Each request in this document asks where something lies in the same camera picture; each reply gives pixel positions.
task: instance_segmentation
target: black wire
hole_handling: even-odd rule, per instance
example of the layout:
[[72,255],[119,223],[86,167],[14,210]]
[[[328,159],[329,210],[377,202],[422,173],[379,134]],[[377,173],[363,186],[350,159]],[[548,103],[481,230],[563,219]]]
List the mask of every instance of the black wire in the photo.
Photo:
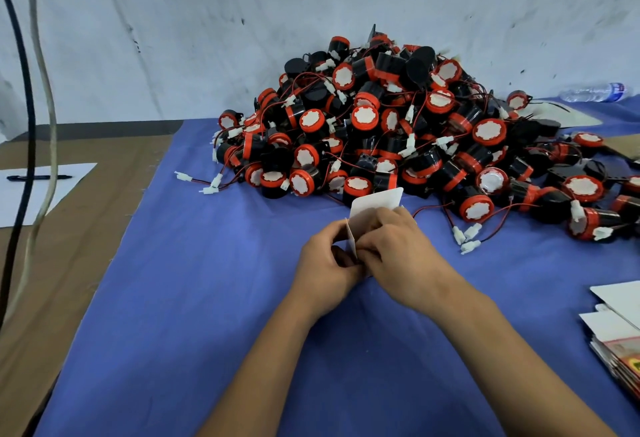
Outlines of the black wire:
[[27,103],[28,115],[28,147],[27,147],[27,181],[24,183],[22,190],[22,198],[18,213],[15,216],[13,229],[11,230],[11,238],[6,248],[6,258],[4,259],[4,270],[2,282],[0,283],[0,331],[2,330],[4,315],[9,302],[9,290],[11,289],[11,277],[13,273],[13,264],[15,262],[15,254],[18,249],[18,240],[22,230],[24,216],[27,213],[29,198],[33,188],[33,176],[36,169],[36,112],[33,105],[33,90],[31,89],[31,76],[29,75],[29,63],[27,61],[27,52],[24,49],[24,41],[22,39],[22,31],[20,31],[20,23],[15,13],[12,0],[4,0],[6,10],[9,13],[13,35],[15,36],[15,44],[20,57],[20,68],[22,69],[22,81],[24,83],[24,97]]

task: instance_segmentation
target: white wall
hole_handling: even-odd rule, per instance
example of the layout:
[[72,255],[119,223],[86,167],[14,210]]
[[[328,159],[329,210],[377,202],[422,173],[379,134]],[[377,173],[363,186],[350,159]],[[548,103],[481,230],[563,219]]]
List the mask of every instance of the white wall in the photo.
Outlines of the white wall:
[[[26,0],[16,0],[26,21]],[[354,44],[372,24],[460,54],[497,92],[640,86],[640,0],[40,0],[61,121],[201,118],[250,110],[284,62]],[[4,11],[0,75],[21,91]],[[46,119],[42,95],[38,118]]]

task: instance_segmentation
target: pen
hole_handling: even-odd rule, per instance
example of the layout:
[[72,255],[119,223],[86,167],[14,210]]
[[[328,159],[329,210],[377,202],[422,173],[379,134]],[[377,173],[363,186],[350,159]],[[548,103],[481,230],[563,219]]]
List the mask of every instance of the pen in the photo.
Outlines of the pen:
[[[69,176],[68,174],[59,174],[58,175],[58,179],[71,179],[73,176]],[[9,181],[16,181],[16,182],[25,182],[27,181],[27,176],[7,176],[6,177]],[[51,176],[48,174],[41,174],[39,176],[34,176],[33,180],[34,181],[46,181],[51,179]]]

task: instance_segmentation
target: plastic bottle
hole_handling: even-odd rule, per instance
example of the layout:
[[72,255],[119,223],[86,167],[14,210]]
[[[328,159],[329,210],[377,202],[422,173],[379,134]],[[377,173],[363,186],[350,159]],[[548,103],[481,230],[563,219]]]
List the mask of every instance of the plastic bottle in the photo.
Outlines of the plastic bottle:
[[580,85],[560,92],[564,101],[620,101],[631,96],[631,90],[622,83],[603,83],[599,85]]

